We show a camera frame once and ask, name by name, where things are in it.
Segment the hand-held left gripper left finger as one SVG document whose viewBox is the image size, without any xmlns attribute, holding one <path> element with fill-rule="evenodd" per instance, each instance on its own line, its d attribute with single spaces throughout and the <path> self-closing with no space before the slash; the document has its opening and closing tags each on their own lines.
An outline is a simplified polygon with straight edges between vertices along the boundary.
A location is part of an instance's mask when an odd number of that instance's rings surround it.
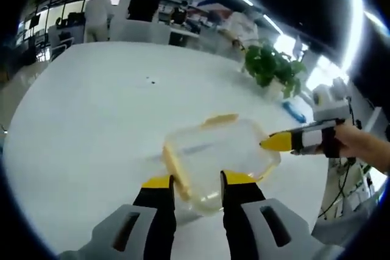
<svg viewBox="0 0 390 260">
<path fill-rule="evenodd" d="M 177 223 L 174 177 L 152 177 L 133 203 L 120 206 L 91 233 L 90 241 L 60 256 L 171 256 Z"/>
</svg>

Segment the person's right hand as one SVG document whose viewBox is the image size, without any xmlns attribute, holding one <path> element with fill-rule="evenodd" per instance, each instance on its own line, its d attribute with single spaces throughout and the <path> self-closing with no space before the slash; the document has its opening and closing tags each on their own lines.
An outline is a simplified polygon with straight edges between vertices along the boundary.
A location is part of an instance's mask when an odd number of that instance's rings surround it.
<svg viewBox="0 0 390 260">
<path fill-rule="evenodd" d="M 338 157 L 355 157 L 368 162 L 376 137 L 350 124 L 339 124 L 333 128 L 339 142 Z"/>
</svg>

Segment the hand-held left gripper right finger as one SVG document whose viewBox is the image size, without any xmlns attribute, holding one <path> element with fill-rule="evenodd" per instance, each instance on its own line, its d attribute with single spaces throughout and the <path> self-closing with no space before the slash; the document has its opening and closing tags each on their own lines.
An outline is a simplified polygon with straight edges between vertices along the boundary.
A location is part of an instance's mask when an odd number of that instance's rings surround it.
<svg viewBox="0 0 390 260">
<path fill-rule="evenodd" d="M 232 259 L 321 259 L 324 246 L 308 224 L 276 199 L 266 199 L 244 173 L 221 171 L 223 224 Z"/>
</svg>

